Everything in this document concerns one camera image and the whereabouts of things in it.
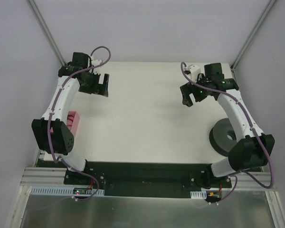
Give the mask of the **pink plastic box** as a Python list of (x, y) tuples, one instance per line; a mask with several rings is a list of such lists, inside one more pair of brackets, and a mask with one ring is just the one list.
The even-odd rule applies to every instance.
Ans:
[(71, 131), (74, 139), (76, 138), (76, 133), (78, 130), (80, 121), (80, 115), (76, 111), (69, 111), (67, 114), (66, 124), (68, 129)]

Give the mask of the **black cable spool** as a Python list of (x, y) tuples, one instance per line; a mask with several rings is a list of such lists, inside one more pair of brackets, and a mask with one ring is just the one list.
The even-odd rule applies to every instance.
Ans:
[(214, 124), (209, 133), (209, 142), (218, 154), (228, 157), (230, 150), (237, 143), (236, 134), (228, 118)]

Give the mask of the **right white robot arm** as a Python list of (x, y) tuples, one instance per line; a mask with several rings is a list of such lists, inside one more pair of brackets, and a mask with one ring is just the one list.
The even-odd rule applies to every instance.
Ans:
[[(270, 157), (275, 139), (265, 134), (247, 110), (240, 89), (233, 78), (224, 78), (220, 63), (204, 66), (204, 72), (195, 65), (181, 62), (180, 69), (187, 83), (180, 87), (182, 103), (191, 107), (193, 102), (201, 102), (208, 96), (214, 97), (225, 111), (237, 143), (224, 159), (208, 165), (203, 173), (195, 178), (202, 188), (209, 189), (220, 184), (225, 177), (245, 173), (258, 185), (270, 189), (275, 183), (274, 166)], [(249, 169), (269, 166), (270, 183), (265, 185), (249, 173)]]

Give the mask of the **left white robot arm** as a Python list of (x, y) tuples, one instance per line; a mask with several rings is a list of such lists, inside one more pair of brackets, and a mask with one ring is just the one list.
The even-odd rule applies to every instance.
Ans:
[(50, 154), (54, 163), (64, 162), (81, 185), (90, 181), (91, 173), (85, 169), (86, 160), (74, 149), (79, 120), (70, 106), (78, 92), (108, 96), (109, 75), (99, 82), (99, 68), (107, 62), (94, 59), (92, 54), (73, 53), (72, 61), (58, 71), (57, 88), (47, 110), (31, 124), (39, 149)]

